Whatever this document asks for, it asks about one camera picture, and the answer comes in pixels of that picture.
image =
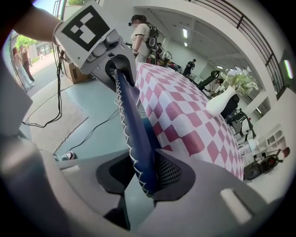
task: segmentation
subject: backpack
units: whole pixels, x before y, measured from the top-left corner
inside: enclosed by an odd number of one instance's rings
[[[146,24],[146,25],[148,25],[150,28],[150,34],[149,34],[148,40],[146,41],[146,45],[148,48],[155,50],[159,31],[157,27],[155,27],[154,25],[151,25],[151,24]]]

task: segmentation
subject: ceiling light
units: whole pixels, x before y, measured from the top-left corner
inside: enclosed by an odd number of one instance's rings
[[[293,74],[292,74],[292,69],[291,69],[291,66],[290,66],[290,62],[288,60],[285,60],[284,63],[285,63],[285,66],[286,66],[286,70],[288,72],[288,77],[290,79],[292,79],[293,78]]]
[[[187,38],[187,30],[186,29],[183,29],[183,35],[185,38]]]
[[[258,110],[259,113],[261,113],[261,111],[260,111],[258,108],[256,108],[256,109]],[[261,113],[261,114],[262,114],[262,113]]]

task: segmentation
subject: tree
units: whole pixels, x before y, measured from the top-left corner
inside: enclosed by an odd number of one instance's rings
[[[80,5],[83,6],[84,0],[69,0],[69,5]]]
[[[24,47],[29,47],[31,44],[36,44],[38,41],[35,39],[31,39],[29,37],[23,36],[23,35],[18,35],[17,41],[15,43],[15,47],[19,49],[19,47],[22,45]]]

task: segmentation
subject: white vase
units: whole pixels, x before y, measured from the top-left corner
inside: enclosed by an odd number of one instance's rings
[[[235,94],[235,90],[231,86],[228,86],[227,90],[224,93],[212,98],[206,106],[209,114],[213,117],[219,115],[224,110],[230,98],[233,97]]]

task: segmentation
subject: pink and white checkered fabric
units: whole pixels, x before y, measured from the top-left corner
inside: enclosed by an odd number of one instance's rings
[[[208,99],[182,74],[137,64],[136,86],[163,149],[219,165],[243,179],[238,144],[221,115],[206,110]]]

